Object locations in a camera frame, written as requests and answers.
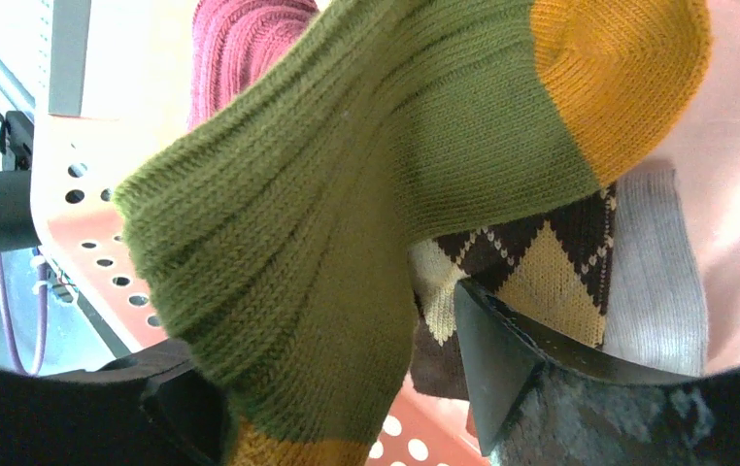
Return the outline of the grey sock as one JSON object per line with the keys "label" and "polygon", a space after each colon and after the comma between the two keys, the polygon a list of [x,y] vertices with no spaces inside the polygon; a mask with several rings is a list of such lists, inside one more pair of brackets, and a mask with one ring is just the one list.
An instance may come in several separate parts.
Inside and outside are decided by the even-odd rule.
{"label": "grey sock", "polygon": [[655,369],[700,376],[708,311],[675,169],[651,162],[617,184],[615,243],[603,349]]}

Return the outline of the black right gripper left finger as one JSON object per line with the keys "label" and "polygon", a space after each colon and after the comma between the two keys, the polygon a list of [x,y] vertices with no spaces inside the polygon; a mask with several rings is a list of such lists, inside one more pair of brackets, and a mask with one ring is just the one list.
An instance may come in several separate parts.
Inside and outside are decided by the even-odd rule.
{"label": "black right gripper left finger", "polygon": [[218,465],[219,392],[185,343],[47,377],[0,370],[0,465]]}

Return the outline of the brown yellow argyle sock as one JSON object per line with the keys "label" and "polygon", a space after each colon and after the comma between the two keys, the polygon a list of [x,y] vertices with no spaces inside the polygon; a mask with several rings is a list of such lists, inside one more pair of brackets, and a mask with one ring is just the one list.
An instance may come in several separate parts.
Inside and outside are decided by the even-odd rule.
{"label": "brown yellow argyle sock", "polygon": [[616,188],[545,214],[428,239],[409,250],[420,322],[415,391],[466,400],[454,320],[465,278],[516,311],[588,347],[602,345],[613,262]]}

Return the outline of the green orange sock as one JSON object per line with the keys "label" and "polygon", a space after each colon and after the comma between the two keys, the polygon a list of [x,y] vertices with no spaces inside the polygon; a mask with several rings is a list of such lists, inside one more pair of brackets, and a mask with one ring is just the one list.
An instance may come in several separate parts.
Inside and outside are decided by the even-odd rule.
{"label": "green orange sock", "polygon": [[697,91],[702,1],[333,1],[114,191],[224,465],[361,465],[413,353],[409,247],[589,196]]}

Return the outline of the pink plastic basket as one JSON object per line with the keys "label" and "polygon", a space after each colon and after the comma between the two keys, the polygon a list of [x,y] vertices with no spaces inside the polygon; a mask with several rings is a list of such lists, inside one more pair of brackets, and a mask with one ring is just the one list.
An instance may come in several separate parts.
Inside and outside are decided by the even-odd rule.
{"label": "pink plastic basket", "polygon": [[[740,1],[702,1],[710,56],[670,131],[641,161],[675,169],[708,311],[705,376],[740,367]],[[81,4],[53,5],[50,91],[36,125],[31,212],[39,237],[130,348],[170,337],[122,239],[115,189],[186,135],[195,1],[92,1],[77,50]],[[229,422],[226,416],[228,432]],[[447,424],[434,397],[408,380],[368,453],[370,465],[490,465],[479,439]]]}

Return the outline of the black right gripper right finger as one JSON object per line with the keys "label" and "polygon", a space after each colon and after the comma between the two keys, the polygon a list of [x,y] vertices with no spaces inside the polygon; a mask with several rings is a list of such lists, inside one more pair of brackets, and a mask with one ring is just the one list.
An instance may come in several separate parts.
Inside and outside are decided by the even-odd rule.
{"label": "black right gripper right finger", "polygon": [[494,465],[740,465],[740,367],[660,371],[523,316],[472,280],[454,312],[481,453]]}

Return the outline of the purple orange sock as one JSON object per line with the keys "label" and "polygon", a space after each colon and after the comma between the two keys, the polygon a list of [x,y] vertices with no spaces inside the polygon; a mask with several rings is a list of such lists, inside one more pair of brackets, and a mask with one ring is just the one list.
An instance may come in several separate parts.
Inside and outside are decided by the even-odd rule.
{"label": "purple orange sock", "polygon": [[310,0],[203,0],[192,22],[190,129],[281,59],[318,14]]}

